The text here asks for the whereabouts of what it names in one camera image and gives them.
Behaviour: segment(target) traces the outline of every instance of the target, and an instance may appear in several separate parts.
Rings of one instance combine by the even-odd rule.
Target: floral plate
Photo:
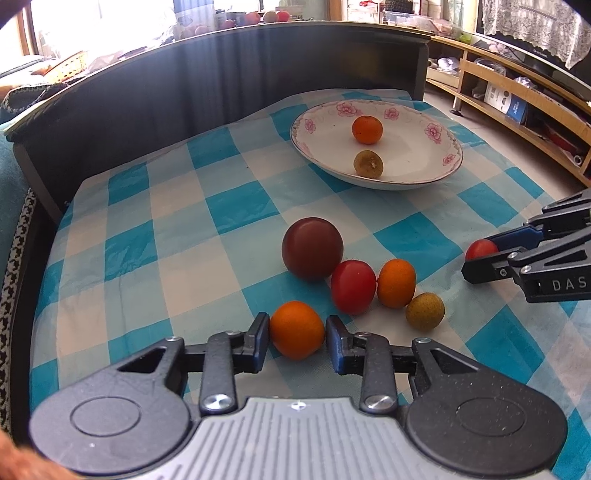
[[[382,138],[363,145],[351,132],[361,115],[378,118]],[[339,100],[302,113],[291,126],[291,140],[308,160],[327,173],[360,187],[408,190],[442,180],[462,164],[462,147],[437,120],[397,103],[381,100]],[[384,162],[377,180],[355,173],[353,160],[362,150],[376,152]]]

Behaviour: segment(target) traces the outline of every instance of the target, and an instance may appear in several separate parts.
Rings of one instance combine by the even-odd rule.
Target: blue checkered tablecloth
[[[462,142],[464,163],[423,189],[380,192],[327,175],[290,143],[306,109],[336,99],[393,100],[425,111]],[[591,478],[591,320],[589,302],[528,304],[511,281],[472,286],[460,273],[476,239],[521,225],[553,199],[465,127],[394,90],[323,90],[282,100],[234,124],[87,179],[64,216],[51,250],[33,336],[31,407],[153,342],[181,335],[205,343],[246,330],[259,311],[289,300],[335,313],[326,283],[286,272],[281,241],[307,216],[340,230],[345,257],[379,271],[409,260],[418,292],[446,305],[433,338],[554,399],[569,437],[554,473]],[[403,311],[374,303],[351,331],[391,343],[419,336]],[[200,374],[186,398],[196,401]],[[349,395],[359,377],[333,373],[325,351],[301,362],[267,355],[258,375],[238,375],[238,393],[291,397]],[[401,401],[411,401],[397,374]]]

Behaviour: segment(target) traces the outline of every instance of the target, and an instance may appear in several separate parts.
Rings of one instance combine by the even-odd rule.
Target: wooden shelf
[[[527,141],[539,148],[542,152],[546,153],[549,157],[555,159],[558,163],[560,163],[564,168],[571,172],[587,187],[591,187],[591,180],[589,180],[587,177],[583,175],[582,169],[574,163],[572,163],[568,156],[558,146],[540,138],[535,132],[533,132],[529,128],[518,124],[513,119],[506,116],[503,112],[498,111],[496,108],[492,107],[491,105],[488,105],[487,103],[476,100],[475,98],[468,97],[468,95],[464,95],[459,92],[451,93],[453,93],[463,102],[466,102],[468,105],[471,105],[477,110],[480,110],[481,112],[487,114],[488,116],[490,116],[500,124],[504,125],[508,129],[514,131],[520,137],[525,138]]]
[[[427,79],[427,83],[431,83],[432,85],[435,85],[436,87],[439,87],[441,90],[445,90],[446,92],[449,92],[452,95],[455,95],[457,93],[457,89],[455,87],[450,87],[449,85],[438,82],[437,80]]]
[[[456,47],[456,48],[459,48],[464,51],[469,51],[469,52],[475,53],[479,56],[487,57],[491,60],[494,60],[495,62],[504,65],[508,69],[513,70],[518,73],[521,73],[522,75],[528,77],[534,83],[536,83],[538,85],[542,85],[542,86],[552,90],[553,92],[556,92],[562,98],[569,101],[570,103],[572,103],[576,107],[580,108],[583,112],[586,112],[589,115],[591,115],[591,107],[587,104],[587,102],[585,102],[584,100],[581,100],[579,97],[577,97],[573,93],[570,93],[568,90],[565,90],[560,85],[554,83],[552,80],[547,79],[546,77],[540,75],[539,73],[537,73],[537,72],[535,72],[523,65],[520,65],[519,63],[516,63],[516,62],[504,57],[503,55],[498,55],[494,52],[484,50],[482,48],[474,47],[472,45],[468,45],[466,43],[462,43],[457,40],[452,40],[451,38],[439,37],[437,35],[432,36],[431,40],[439,42],[439,43],[443,43],[445,45],[450,45],[452,47]]]
[[[567,108],[561,106],[558,102],[550,99],[543,93],[527,88],[525,85],[517,83],[508,77],[498,74],[497,72],[487,69],[481,65],[467,60],[460,60],[460,70],[465,73],[470,73],[502,90],[507,90],[509,93],[517,95],[522,100],[530,105],[539,108],[544,113],[564,125],[571,130],[572,133],[582,138],[588,144],[591,144],[591,128],[581,120],[575,113]]]

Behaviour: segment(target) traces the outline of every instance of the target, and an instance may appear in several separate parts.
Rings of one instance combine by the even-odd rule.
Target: basket
[[[86,56],[85,51],[74,53],[49,70],[44,75],[45,79],[50,83],[58,83],[78,75],[86,68]]]
[[[388,12],[411,14],[413,13],[413,2],[412,0],[386,0],[384,10]]]

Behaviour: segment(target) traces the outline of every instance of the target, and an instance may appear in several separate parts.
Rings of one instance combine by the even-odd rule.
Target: robotic arm
[[[468,282],[513,278],[528,302],[591,299],[591,189],[488,239],[499,252],[466,261],[462,274]]]
[[[567,434],[541,393],[429,338],[392,346],[326,322],[335,372],[363,376],[350,398],[249,398],[234,375],[257,373],[269,317],[205,345],[163,339],[57,392],[33,414],[35,448],[90,478],[455,479],[553,478]],[[203,372],[199,404],[181,397]],[[399,405],[395,372],[414,401]]]

